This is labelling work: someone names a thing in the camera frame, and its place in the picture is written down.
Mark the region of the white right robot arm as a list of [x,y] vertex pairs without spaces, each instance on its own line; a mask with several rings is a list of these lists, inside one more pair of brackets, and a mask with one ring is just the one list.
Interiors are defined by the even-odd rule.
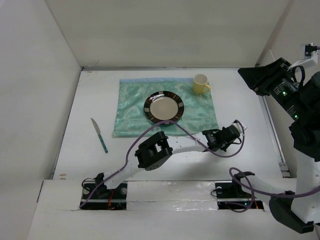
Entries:
[[[296,69],[301,71],[297,81]],[[291,230],[305,234],[320,224],[320,74],[305,81],[305,69],[283,58],[259,67],[238,69],[247,86],[259,96],[272,96],[293,119],[289,127],[297,157],[295,191],[274,187],[256,176],[235,179],[231,191],[247,193],[268,205],[272,216]]]

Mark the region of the yellow ceramic mug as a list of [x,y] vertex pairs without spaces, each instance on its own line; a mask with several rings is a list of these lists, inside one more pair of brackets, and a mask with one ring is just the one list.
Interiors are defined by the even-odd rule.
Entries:
[[211,91],[208,78],[204,74],[197,74],[193,77],[193,92],[197,95]]

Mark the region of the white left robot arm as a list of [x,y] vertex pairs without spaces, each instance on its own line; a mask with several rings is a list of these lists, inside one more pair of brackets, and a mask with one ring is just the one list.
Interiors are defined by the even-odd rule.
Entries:
[[141,136],[129,147],[124,165],[110,173],[102,172],[95,177],[94,192],[100,198],[107,198],[111,191],[140,171],[160,168],[171,156],[188,152],[210,152],[220,158],[231,158],[243,148],[247,126],[235,120],[221,129],[204,130],[186,136],[167,136],[156,132],[141,142],[133,155],[130,154]]

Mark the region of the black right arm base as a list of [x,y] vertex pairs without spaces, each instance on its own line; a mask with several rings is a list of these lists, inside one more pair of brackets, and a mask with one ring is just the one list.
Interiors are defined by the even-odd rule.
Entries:
[[234,180],[216,181],[211,196],[216,198],[218,210],[243,213],[249,209],[264,210],[262,201],[252,200],[250,193],[244,192]]

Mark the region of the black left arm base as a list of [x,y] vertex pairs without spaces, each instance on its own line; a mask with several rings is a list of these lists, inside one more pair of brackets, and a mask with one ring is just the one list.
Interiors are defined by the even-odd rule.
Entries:
[[127,188],[128,183],[121,183],[116,189],[106,189],[102,185],[96,190],[91,198],[91,192],[96,187],[94,178],[86,178],[81,183],[82,195],[80,209],[82,210],[106,210],[122,211],[127,209]]

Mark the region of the dark rimmed cream plate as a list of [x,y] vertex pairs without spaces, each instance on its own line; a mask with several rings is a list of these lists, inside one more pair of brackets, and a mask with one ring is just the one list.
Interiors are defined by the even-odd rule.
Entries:
[[153,123],[166,121],[177,122],[184,114],[185,105],[180,96],[171,91],[157,91],[151,94],[144,102],[143,111]]

